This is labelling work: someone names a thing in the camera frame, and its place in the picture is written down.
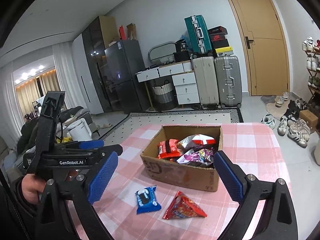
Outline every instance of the beige curtain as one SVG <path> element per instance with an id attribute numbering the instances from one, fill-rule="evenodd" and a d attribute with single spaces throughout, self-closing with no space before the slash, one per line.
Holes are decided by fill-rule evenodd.
<path id="1" fill-rule="evenodd" d="M 16 93 L 20 104 L 22 115 L 30 114 L 34 111 L 32 102 L 40 98 L 36 79 L 31 79 L 28 82 L 16 87 Z"/>
<path id="2" fill-rule="evenodd" d="M 41 89 L 44 95 L 47 91 L 60 91 L 60 86 L 55 69 L 39 76 Z"/>

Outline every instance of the metal screw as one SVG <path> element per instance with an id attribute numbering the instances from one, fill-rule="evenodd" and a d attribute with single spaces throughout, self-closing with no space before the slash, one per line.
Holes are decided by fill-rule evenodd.
<path id="1" fill-rule="evenodd" d="M 48 181 L 47 181 L 47 184 L 48 185 L 52 185 L 54 183 L 54 180 L 53 179 L 49 179 Z"/>
<path id="2" fill-rule="evenodd" d="M 278 179 L 278 182 L 279 182 L 281 185 L 284 185 L 284 184 L 285 184 L 284 179 Z"/>
<path id="3" fill-rule="evenodd" d="M 78 176 L 76 176 L 76 180 L 81 181 L 84 179 L 84 175 L 83 174 L 79 174 Z"/>
<path id="4" fill-rule="evenodd" d="M 254 181 L 256 179 L 256 176 L 254 176 L 253 174 L 248 174 L 247 178 L 251 181 Z"/>

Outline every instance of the teal suitcase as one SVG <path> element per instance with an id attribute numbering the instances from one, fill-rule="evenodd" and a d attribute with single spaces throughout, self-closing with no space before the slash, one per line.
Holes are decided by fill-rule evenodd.
<path id="1" fill-rule="evenodd" d="M 194 15 L 184 19 L 193 47 L 193 51 L 199 54 L 212 56 L 212 46 L 207 25 L 202 15 Z"/>

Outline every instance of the curtain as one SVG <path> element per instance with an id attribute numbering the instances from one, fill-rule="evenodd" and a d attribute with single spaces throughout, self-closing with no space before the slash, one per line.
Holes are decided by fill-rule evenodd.
<path id="1" fill-rule="evenodd" d="M 39 76 L 41 89 L 45 95 L 48 91 L 60 91 L 57 72 L 55 69 Z"/>
<path id="2" fill-rule="evenodd" d="M 9 148 L 14 148 L 25 122 L 14 87 L 12 62 L 0 69 L 0 89 L 0 136 Z"/>
<path id="3" fill-rule="evenodd" d="M 16 87 L 16 93 L 20 104 L 22 116 L 30 114 L 34 111 L 32 102 L 41 97 L 37 81 L 35 78 L 28 82 Z"/>
<path id="4" fill-rule="evenodd" d="M 52 45 L 52 52 L 60 89 L 66 92 L 66 107 L 68 109 L 76 106 L 88 108 L 76 76 L 70 42 Z"/>

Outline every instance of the rug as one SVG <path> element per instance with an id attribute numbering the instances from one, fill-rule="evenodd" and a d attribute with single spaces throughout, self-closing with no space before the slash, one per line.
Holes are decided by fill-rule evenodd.
<path id="1" fill-rule="evenodd" d="M 218 110 L 187 110 L 161 113 L 131 113 L 100 137 L 106 144 L 120 144 L 137 128 L 152 124 L 215 124 L 243 122 L 239 108 Z"/>
<path id="2" fill-rule="evenodd" d="M 278 101 L 279 96 L 262 96 L 261 101 L 264 103 L 265 108 L 268 113 L 272 114 L 274 118 L 280 120 L 280 118 L 284 115 L 285 111 L 287 111 L 290 98 L 288 101 L 285 101 L 281 107 L 276 106 L 276 101 Z"/>

